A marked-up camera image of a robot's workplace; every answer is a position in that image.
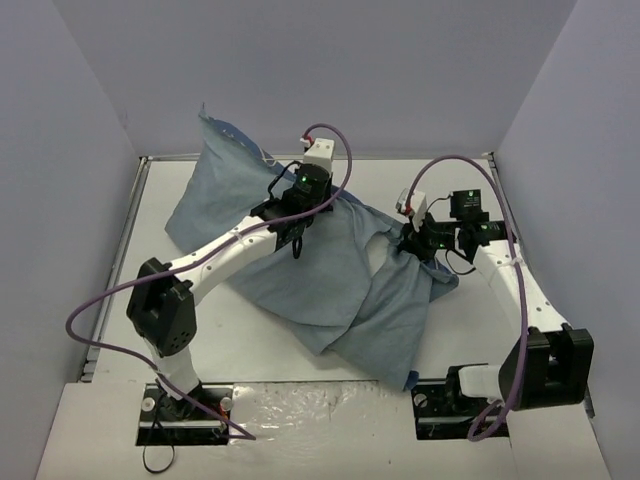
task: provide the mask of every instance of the black wire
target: black wire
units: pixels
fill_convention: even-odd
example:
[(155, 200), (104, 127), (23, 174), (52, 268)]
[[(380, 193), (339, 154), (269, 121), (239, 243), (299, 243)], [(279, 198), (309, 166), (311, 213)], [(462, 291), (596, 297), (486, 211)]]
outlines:
[[(166, 395), (166, 392), (162, 392), (160, 394), (160, 396), (158, 397), (158, 400), (156, 401), (156, 411), (155, 414), (153, 415), (153, 422), (151, 422), (151, 428), (149, 429), (149, 434), (147, 435), (147, 441), (145, 442), (145, 446), (142, 449), (142, 465), (144, 465), (144, 469), (153, 474), (153, 475), (158, 475), (160, 473), (164, 473), (167, 470), (169, 470), (171, 468), (171, 466), (173, 465), (173, 463), (176, 460), (176, 447), (175, 445), (173, 445), (173, 442), (171, 441), (171, 438), (169, 437), (169, 435), (167, 434), (167, 432), (165, 431), (164, 427), (162, 426), (162, 423), (160, 423), (160, 419), (158, 418), (160, 415), (160, 404), (162, 403), (162, 399), (164, 398), (164, 395)], [(151, 436), (153, 435), (153, 429), (156, 427), (156, 425), (158, 426), (158, 429), (160, 430), (160, 432), (162, 432), (162, 434), (164, 435), (165, 440), (167, 441), (167, 443), (169, 444), (169, 446), (171, 447), (171, 461), (169, 462), (169, 464), (166, 467), (163, 467), (159, 470), (154, 470), (151, 467), (149, 467), (149, 465), (147, 464), (147, 447), (149, 446), (149, 442), (151, 441)]]
[(271, 193), (271, 190), (273, 190), (273, 187), (275, 187), (276, 184), (280, 181), (280, 179), (284, 177), (284, 174), (287, 173), (287, 170), (289, 170), (289, 167), (291, 165), (302, 165), (302, 163), (298, 162), (297, 160), (294, 160), (293, 162), (289, 163), (286, 167), (284, 167), (282, 171), (278, 174), (278, 176), (273, 179), (273, 181), (267, 187), (267, 192), (269, 192), (269, 198), (271, 200), (273, 200), (273, 194)]
[(457, 272), (452, 266), (451, 266), (451, 262), (449, 262), (449, 253), (454, 253), (455, 255), (457, 255), (458, 257), (460, 257), (461, 259), (463, 259), (465, 262), (471, 264), (471, 262), (469, 262), (469, 259), (467, 257), (465, 257), (464, 255), (462, 255), (459, 251), (457, 250), (447, 250), (444, 254), (444, 259), (447, 261), (447, 265), (449, 266), (449, 270), (451, 270), (453, 273), (455, 273), (456, 275), (458, 275), (459, 277), (464, 277), (465, 275), (470, 275), (473, 272), (476, 271), (476, 267), (471, 268), (471, 270), (467, 270), (466, 272)]
[(434, 204), (434, 203), (436, 203), (436, 202), (441, 202), (441, 201), (443, 201), (443, 200), (449, 200), (450, 198), (451, 198), (451, 195), (447, 195), (446, 197), (436, 198), (433, 202), (431, 202), (431, 203), (429, 204), (429, 206), (427, 207), (427, 211), (426, 211), (426, 212), (424, 212), (424, 216), (425, 216), (425, 219), (424, 219), (424, 225), (425, 225), (425, 226), (426, 226), (426, 227), (427, 227), (427, 228), (428, 228), (432, 233), (435, 233), (436, 235), (442, 235), (443, 233), (444, 233), (444, 234), (447, 234), (447, 235), (453, 235), (454, 237), (455, 237), (455, 235), (456, 235), (455, 233), (451, 233), (451, 232), (436, 232), (433, 228), (431, 228), (431, 227), (429, 226), (429, 224), (427, 223), (427, 219), (426, 219), (427, 213), (429, 213), (429, 210), (431, 210), (431, 207), (433, 207), (433, 204)]

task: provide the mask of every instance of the white wall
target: white wall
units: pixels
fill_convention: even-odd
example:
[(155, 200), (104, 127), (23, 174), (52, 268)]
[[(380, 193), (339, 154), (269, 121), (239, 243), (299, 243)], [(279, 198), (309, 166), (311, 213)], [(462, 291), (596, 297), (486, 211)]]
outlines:
[(493, 150), (575, 0), (54, 0), (139, 154), (197, 112), (276, 152), (316, 121), (358, 153)]
[(499, 149), (544, 288), (596, 342), (598, 439), (638, 478), (640, 2), (579, 0)]
[(104, 288), (137, 163), (50, 0), (0, 2), (0, 65), (0, 478), (22, 480), (77, 379), (64, 320)]

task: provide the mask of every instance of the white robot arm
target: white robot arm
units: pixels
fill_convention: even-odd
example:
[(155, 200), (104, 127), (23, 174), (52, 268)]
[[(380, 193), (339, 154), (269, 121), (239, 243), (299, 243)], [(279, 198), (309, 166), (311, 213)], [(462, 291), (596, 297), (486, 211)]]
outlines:
[[(413, 209), (406, 208), (407, 191), (396, 205), (409, 222), (403, 229), (401, 249), (421, 260), (435, 257), (438, 250), (459, 248), (486, 279), (509, 320), (519, 333), (520, 291), (514, 262), (524, 277), (528, 306), (527, 361), (514, 410), (579, 403), (584, 399), (593, 355), (593, 340), (587, 330), (574, 330), (547, 300), (530, 269), (520, 256), (512, 258), (505, 224), (489, 221), (482, 211), (480, 190), (453, 192), (451, 217), (437, 222), (428, 212), (426, 196), (414, 192)], [(453, 408), (466, 399), (489, 402), (506, 400), (514, 383), (520, 341), (502, 365), (452, 366), (447, 373), (448, 396)]]
[[(234, 273), (285, 245), (292, 244), (294, 258), (300, 255), (302, 235), (313, 223), (313, 216), (264, 228), (257, 226), (308, 212), (330, 197), (334, 142), (319, 138), (309, 147), (296, 171), (293, 186), (282, 194), (282, 198), (271, 196), (229, 232), (193, 253), (165, 264), (152, 258), (141, 266), (138, 278), (181, 269), (235, 240), (197, 268), (143, 283), (131, 294), (127, 316), (149, 347), (159, 371), (181, 392), (191, 395), (200, 386), (189, 351), (189, 343), (197, 330), (195, 307), (200, 301)], [(269, 187), (269, 194), (278, 179)], [(158, 382), (176, 402), (181, 400), (180, 395), (167, 388), (161, 379)]]

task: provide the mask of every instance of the purple cable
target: purple cable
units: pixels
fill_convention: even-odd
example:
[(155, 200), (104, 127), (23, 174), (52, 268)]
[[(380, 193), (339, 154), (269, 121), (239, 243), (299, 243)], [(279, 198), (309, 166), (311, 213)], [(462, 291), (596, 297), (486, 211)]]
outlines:
[[(353, 166), (353, 157), (351, 155), (351, 147), (349, 146), (349, 142), (347, 141), (346, 137), (342, 134), (342, 132), (340, 132), (340, 130), (338, 130), (337, 128), (327, 124), (327, 123), (316, 123), (314, 125), (311, 125), (309, 128), (307, 128), (307, 130), (305, 130), (305, 132), (302, 134), (303, 137), (306, 137), (307, 135), (309, 135), (309, 133), (311, 133), (311, 131), (317, 129), (317, 128), (326, 128), (328, 130), (331, 130), (333, 133), (335, 133), (338, 138), (340, 138), (340, 140), (342, 141), (342, 143), (344, 144), (344, 148), (347, 151), (347, 173), (344, 176), (344, 180), (342, 180), (342, 183), (340, 184), (340, 186), (338, 187), (338, 189), (333, 193), (333, 195), (331, 195), (331, 197), (329, 197), (329, 199), (322, 203), (321, 205), (317, 206), (316, 208), (309, 210), (307, 212), (304, 213), (299, 213), (297, 215), (291, 215), (289, 217), (283, 217), (283, 218), (277, 218), (274, 220), (269, 220), (268, 222), (262, 222), (259, 223), (257, 225), (252, 225), (251, 227), (245, 228), (244, 230), (242, 230), (238, 236), (243, 236), (246, 235), (248, 233), (251, 233), (255, 230), (258, 230), (260, 228), (264, 228), (264, 227), (269, 227), (271, 225), (276, 225), (279, 223), (284, 223), (284, 222), (290, 222), (290, 221), (294, 221), (294, 220), (300, 220), (302, 218), (306, 218), (309, 217), (311, 215), (315, 215), (319, 212), (321, 212), (322, 210), (324, 210), (326, 207), (328, 207), (331, 203), (333, 203), (334, 200), (336, 200), (344, 191), (344, 189), (347, 186), (347, 183), (349, 182), (349, 178), (351, 177), (351, 169)], [(206, 405), (203, 405), (202, 403), (198, 402), (195, 398), (190, 397), (189, 395), (187, 395), (185, 392), (181, 391), (180, 389), (178, 389), (175, 385), (173, 385), (159, 370), (158, 370), (158, 366), (153, 363), (152, 360), (150, 360), (149, 358), (147, 358), (146, 356), (142, 355), (141, 353), (138, 353), (134, 350), (130, 350), (128, 348), (124, 348), (124, 347), (119, 347), (117, 345), (111, 345), (109, 343), (103, 343), (103, 342), (96, 342), (94, 340), (91, 340), (89, 338), (84, 338), (81, 337), (80, 335), (78, 335), (77, 333), (75, 333), (73, 331), (73, 321), (78, 317), (78, 315), (80, 315), (83, 311), (85, 311), (87, 308), (91, 307), (92, 305), (95, 305), (96, 303), (104, 300), (105, 298), (110, 297), (111, 295), (114, 295), (118, 292), (121, 292), (122, 290), (126, 290), (127, 288), (132, 288), (135, 287), (137, 285), (142, 285), (145, 283), (149, 283), (149, 282), (153, 282), (155, 280), (159, 280), (161, 278), (166, 278), (166, 277), (170, 277), (172, 275), (177, 275), (180, 273), (184, 273), (187, 272), (189, 270), (192, 270), (194, 268), (199, 267), (200, 265), (204, 264), (205, 262), (207, 262), (208, 260), (210, 260), (214, 255), (220, 253), (222, 250), (224, 250), (225, 248), (227, 248), (230, 245), (233, 245), (236, 241), (238, 240), (237, 237), (233, 237), (230, 238), (229, 240), (223, 242), (222, 244), (220, 244), (217, 248), (213, 249), (211, 252), (209, 252), (207, 255), (205, 255), (204, 257), (202, 257), (200, 260), (190, 264), (190, 265), (186, 265), (184, 267), (181, 268), (176, 268), (175, 270), (167, 270), (165, 272), (160, 272), (160, 273), (155, 273), (153, 275), (149, 275), (146, 277), (142, 277), (142, 278), (138, 278), (136, 280), (131, 280), (129, 282), (125, 282), (123, 284), (120, 285), (116, 285), (108, 290), (105, 290), (104, 292), (102, 292), (100, 295), (87, 300), (86, 302), (84, 302), (82, 305), (78, 306), (78, 308), (76, 308), (73, 312), (71, 312), (71, 314), (69, 315), (69, 317), (67, 318), (67, 321), (65, 323), (65, 330), (67, 332), (67, 335), (69, 335), (69, 337), (71, 337), (73, 340), (80, 342), (80, 343), (84, 343), (85, 345), (89, 345), (92, 347), (98, 347), (98, 348), (104, 348), (107, 350), (113, 350), (114, 352), (119, 352), (119, 353), (124, 353), (125, 355), (130, 355), (134, 358), (137, 358), (138, 360), (141, 360), (142, 362), (146, 363), (157, 375), (157, 377), (162, 380), (162, 382), (169, 387), (171, 390), (173, 390), (173, 392), (175, 392), (177, 395), (179, 395), (180, 397), (182, 397), (184, 400), (186, 400), (187, 402), (189, 402), (191, 405), (193, 405), (196, 408), (199, 408), (200, 410), (202, 410), (203, 412), (205, 412), (208, 415), (211, 415), (212, 417), (214, 417), (215, 419), (226, 423), (229, 427), (235, 428), (236, 430), (238, 430), (240, 433), (242, 433), (242, 435), (229, 435), (228, 438), (240, 438), (240, 439), (244, 439), (244, 440), (255, 440), (256, 437), (254, 435), (252, 435), (251, 433), (249, 433), (247, 430), (245, 430), (244, 428), (242, 428), (240, 425), (237, 425), (236, 423), (232, 422), (231, 420), (223, 417), (222, 415), (218, 414), (218, 412), (216, 412), (215, 410), (207, 407)]]
[[(515, 247), (515, 241), (513, 239), (513, 232), (511, 231), (511, 222), (509, 221), (507, 208), (504, 204), (504, 201), (502, 200), (502, 197), (500, 196), (500, 191), (498, 190), (498, 187), (496, 186), (493, 179), (489, 176), (489, 174), (485, 172), (476, 162), (474, 162), (468, 157), (465, 157), (462, 155), (444, 155), (442, 157), (438, 157), (432, 160), (429, 164), (425, 165), (422, 168), (422, 170), (418, 172), (418, 175), (416, 175), (415, 180), (411, 184), (411, 188), (409, 188), (409, 194), (407, 195), (407, 206), (410, 205), (410, 200), (411, 200), (411, 197), (413, 196), (413, 192), (416, 189), (416, 186), (418, 185), (418, 182), (420, 181), (424, 173), (427, 170), (429, 170), (431, 167), (436, 165), (437, 163), (444, 162), (445, 160), (462, 160), (463, 162), (466, 162), (472, 165), (474, 168), (476, 168), (484, 176), (484, 178), (487, 179), (487, 182), (489, 182), (489, 185), (491, 185), (491, 188), (493, 189), (493, 193), (496, 195), (496, 198), (498, 199), (498, 204), (500, 205), (500, 210), (502, 211), (502, 217), (504, 218), (504, 225), (507, 230), (507, 242), (509, 244), (509, 253), (511, 254), (511, 258), (515, 259), (516, 247)], [(472, 442), (484, 440), (485, 438), (488, 438), (491, 435), (493, 435), (496, 432), (496, 430), (500, 428), (500, 426), (505, 422), (507, 418), (507, 414), (515, 405), (516, 400), (518, 398), (520, 387), (522, 385), (522, 377), (524, 375), (524, 366), (527, 359), (527, 331), (529, 327), (529, 315), (527, 312), (527, 297), (524, 291), (524, 276), (522, 275), (522, 267), (517, 262), (515, 263), (514, 266), (516, 269), (516, 277), (518, 278), (518, 290), (520, 291), (521, 324), (520, 324), (520, 349), (518, 350), (518, 362), (516, 364), (516, 372), (513, 379), (513, 385), (511, 385), (511, 391), (509, 392), (507, 400), (504, 402), (504, 407), (498, 414), (496, 421), (493, 422), (493, 424), (491, 424), (489, 428), (487, 428), (485, 431), (481, 432), (480, 434), (476, 435), (476, 431), (478, 430), (478, 427), (480, 426), (480, 424), (485, 421), (487, 416), (498, 405), (500, 405), (501, 402), (499, 400), (496, 400), (495, 402), (491, 403), (473, 421), (473, 423), (471, 424), (471, 427), (469, 428), (469, 432), (467, 433), (467, 439)]]

